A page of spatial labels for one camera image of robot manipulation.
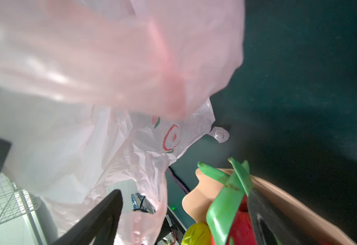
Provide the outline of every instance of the black cable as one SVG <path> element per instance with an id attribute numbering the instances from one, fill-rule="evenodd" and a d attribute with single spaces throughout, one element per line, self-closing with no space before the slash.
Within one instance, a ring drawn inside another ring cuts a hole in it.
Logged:
<path id="1" fill-rule="evenodd" d="M 187 185 L 175 174 L 174 170 L 169 166 L 170 173 L 172 174 L 175 182 L 180 186 L 180 188 L 188 194 L 191 190 L 187 187 Z"/>
<path id="2" fill-rule="evenodd" d="M 143 210 L 143 209 L 140 209 L 140 208 L 132 209 L 132 211 L 141 211 L 141 212 L 143 212 L 143 213 L 149 213 L 149 214 L 150 214 L 149 211 L 146 211 L 146 210 Z"/>
<path id="3" fill-rule="evenodd" d="M 140 209 L 142 209 L 143 201 L 144 201 L 145 198 L 146 198 L 146 196 L 144 196 L 144 197 L 142 198 L 142 201 L 140 202 L 140 206 L 139 206 Z"/>

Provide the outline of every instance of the yellow toy fruit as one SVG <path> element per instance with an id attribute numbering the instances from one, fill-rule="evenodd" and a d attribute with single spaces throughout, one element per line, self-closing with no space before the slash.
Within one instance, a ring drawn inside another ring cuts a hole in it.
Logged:
<path id="1" fill-rule="evenodd" d="M 184 234 L 181 245 L 211 245 L 211 231 L 203 222 L 193 224 Z"/>

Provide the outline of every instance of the white plastic bag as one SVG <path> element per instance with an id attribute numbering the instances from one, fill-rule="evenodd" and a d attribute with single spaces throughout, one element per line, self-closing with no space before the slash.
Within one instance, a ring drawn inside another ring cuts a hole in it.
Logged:
<path id="1" fill-rule="evenodd" d="M 164 118 L 243 60 L 243 0 L 0 0 L 0 86 Z"/>
<path id="2" fill-rule="evenodd" d="M 123 213 L 116 244 L 153 244 L 167 207 L 165 170 L 210 132 L 209 100 L 183 121 L 95 105 L 63 104 L 0 88 L 0 137 L 12 142 L 3 172 L 43 197 L 60 234 L 133 179 L 155 214 Z"/>

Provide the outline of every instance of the dark floor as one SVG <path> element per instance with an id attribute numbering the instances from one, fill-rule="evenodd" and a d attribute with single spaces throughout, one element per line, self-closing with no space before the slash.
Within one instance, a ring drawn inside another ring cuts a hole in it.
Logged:
<path id="1" fill-rule="evenodd" d="M 197 161 L 251 173 L 292 194 L 357 243 L 357 1 L 248 0 L 243 65 L 211 97 L 205 136 L 172 168 L 193 189 Z M 169 205 L 190 226 L 168 177 Z"/>

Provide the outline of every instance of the white wall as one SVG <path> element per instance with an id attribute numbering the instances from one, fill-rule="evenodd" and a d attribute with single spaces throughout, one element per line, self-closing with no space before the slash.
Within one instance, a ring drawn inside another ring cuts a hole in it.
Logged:
<path id="1" fill-rule="evenodd" d="M 121 195 L 123 196 L 123 209 L 122 213 L 130 212 L 133 209 L 131 194 L 134 194 L 138 191 L 135 181 L 132 179 L 117 182 L 114 185 L 108 187 L 108 192 L 119 189 L 121 190 Z"/>
<path id="2" fill-rule="evenodd" d="M 0 245 L 9 244 L 35 245 L 22 216 L 0 224 Z"/>

